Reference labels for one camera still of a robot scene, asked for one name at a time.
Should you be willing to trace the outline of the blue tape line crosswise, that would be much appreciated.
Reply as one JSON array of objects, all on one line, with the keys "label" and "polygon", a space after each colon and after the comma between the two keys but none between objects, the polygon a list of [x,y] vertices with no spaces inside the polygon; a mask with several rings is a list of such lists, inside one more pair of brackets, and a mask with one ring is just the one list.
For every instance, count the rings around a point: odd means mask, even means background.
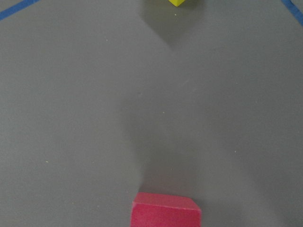
[{"label": "blue tape line crosswise", "polygon": [[37,2],[39,2],[39,0],[22,0],[16,4],[2,10],[0,12],[0,19],[4,20],[4,19],[12,16],[13,14],[18,13],[19,11],[37,3]]}]

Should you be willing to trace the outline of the yellow block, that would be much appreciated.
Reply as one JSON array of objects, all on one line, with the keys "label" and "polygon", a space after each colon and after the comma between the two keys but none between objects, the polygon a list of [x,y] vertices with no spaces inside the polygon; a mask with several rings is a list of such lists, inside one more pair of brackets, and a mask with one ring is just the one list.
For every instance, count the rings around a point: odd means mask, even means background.
[{"label": "yellow block", "polygon": [[185,0],[169,0],[169,2],[175,7],[179,7]]}]

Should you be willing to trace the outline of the blue tape line lengthwise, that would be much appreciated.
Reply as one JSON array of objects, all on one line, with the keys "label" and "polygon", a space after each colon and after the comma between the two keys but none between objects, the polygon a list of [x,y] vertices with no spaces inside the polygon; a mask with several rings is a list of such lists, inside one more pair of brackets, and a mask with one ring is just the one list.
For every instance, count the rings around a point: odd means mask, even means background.
[{"label": "blue tape line lengthwise", "polygon": [[303,25],[303,13],[299,10],[299,8],[291,0],[281,0],[281,2],[298,21],[298,23]]}]

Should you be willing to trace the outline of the red block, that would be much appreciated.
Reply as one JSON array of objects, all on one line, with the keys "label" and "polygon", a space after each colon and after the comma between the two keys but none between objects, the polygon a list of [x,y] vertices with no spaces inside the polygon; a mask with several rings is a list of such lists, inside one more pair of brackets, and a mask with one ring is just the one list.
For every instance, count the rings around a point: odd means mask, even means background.
[{"label": "red block", "polygon": [[202,211],[188,197],[139,192],[132,203],[131,227],[200,227]]}]

